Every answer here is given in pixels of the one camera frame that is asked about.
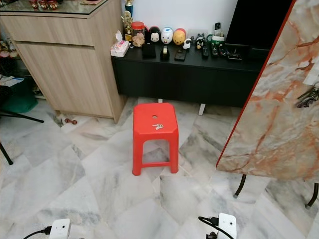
stool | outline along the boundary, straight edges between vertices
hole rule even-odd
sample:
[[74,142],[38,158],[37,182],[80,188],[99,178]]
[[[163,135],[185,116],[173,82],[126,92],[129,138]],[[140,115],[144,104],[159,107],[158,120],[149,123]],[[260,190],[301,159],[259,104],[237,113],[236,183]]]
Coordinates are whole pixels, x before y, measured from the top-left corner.
[[[148,140],[169,142],[169,162],[143,163],[143,144]],[[170,167],[178,172],[178,124],[174,106],[169,103],[139,104],[133,113],[133,174],[146,167]]]

black table leg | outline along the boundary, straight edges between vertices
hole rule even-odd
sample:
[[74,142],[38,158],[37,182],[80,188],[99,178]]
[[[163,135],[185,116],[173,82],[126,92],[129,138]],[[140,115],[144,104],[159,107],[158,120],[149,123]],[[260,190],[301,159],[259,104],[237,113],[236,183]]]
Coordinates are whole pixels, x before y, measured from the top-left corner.
[[318,183],[315,183],[315,186],[314,186],[314,194],[313,194],[313,197],[310,199],[310,201],[305,205],[305,207],[307,209],[309,209],[316,201],[317,197],[318,197],[318,189],[319,189],[319,184]]
[[0,110],[0,112],[4,112],[6,114],[9,114],[10,116],[7,116],[7,115],[2,115],[2,116],[7,116],[7,117],[16,117],[16,118],[24,118],[24,119],[29,119],[29,120],[32,120],[32,121],[36,121],[36,122],[40,122],[40,123],[44,123],[43,120],[41,119],[36,119],[36,118],[32,118],[32,117],[29,117],[29,116],[24,116],[24,115],[21,115],[21,114],[18,114],[18,113],[15,113],[15,112],[11,112],[11,111],[4,111],[4,110]]
[[13,162],[11,161],[9,155],[6,153],[6,150],[4,149],[3,145],[1,144],[1,142],[0,142],[0,150],[4,154],[4,156],[5,156],[6,160],[8,161],[8,163],[10,165],[13,165]]
[[246,181],[246,176],[247,176],[246,174],[243,174],[241,181],[240,181],[240,184],[239,184],[239,187],[238,187],[236,193],[234,194],[234,198],[238,198],[238,195],[240,194],[241,190],[243,189],[245,181]]

glass shelf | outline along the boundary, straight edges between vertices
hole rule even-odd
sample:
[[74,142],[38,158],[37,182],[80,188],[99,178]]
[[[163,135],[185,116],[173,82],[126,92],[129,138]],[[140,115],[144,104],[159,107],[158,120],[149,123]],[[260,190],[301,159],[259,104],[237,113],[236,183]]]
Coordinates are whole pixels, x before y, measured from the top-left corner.
[[39,9],[33,9],[28,0],[19,0],[0,7],[0,12],[44,12],[89,15],[107,1],[108,0],[102,0],[96,5],[85,5],[81,4],[82,0],[64,0],[58,5],[56,10],[43,10],[40,6]]

floor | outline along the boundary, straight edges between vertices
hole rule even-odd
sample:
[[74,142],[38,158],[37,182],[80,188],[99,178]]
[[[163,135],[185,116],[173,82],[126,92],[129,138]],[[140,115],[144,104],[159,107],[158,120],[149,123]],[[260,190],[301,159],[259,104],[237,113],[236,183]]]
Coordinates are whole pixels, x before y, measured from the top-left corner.
[[[168,168],[132,175],[133,106],[156,99],[130,98],[118,124],[111,119],[69,116],[63,124],[45,100],[26,119],[1,118],[1,140],[14,160],[0,154],[0,239],[21,239],[70,218],[71,239],[204,239],[213,228],[198,216],[232,214],[238,239],[317,239],[319,201],[304,203],[313,184],[215,170],[240,113],[238,108],[172,102],[179,132],[179,172]],[[168,160],[168,145],[149,141],[143,161]],[[32,239],[48,238],[38,235]]]

black television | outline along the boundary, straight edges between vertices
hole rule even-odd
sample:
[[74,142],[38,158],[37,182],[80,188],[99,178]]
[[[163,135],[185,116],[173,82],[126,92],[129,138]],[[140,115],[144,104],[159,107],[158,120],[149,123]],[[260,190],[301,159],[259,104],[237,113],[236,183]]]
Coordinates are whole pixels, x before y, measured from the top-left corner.
[[270,50],[293,0],[238,0],[226,45]]

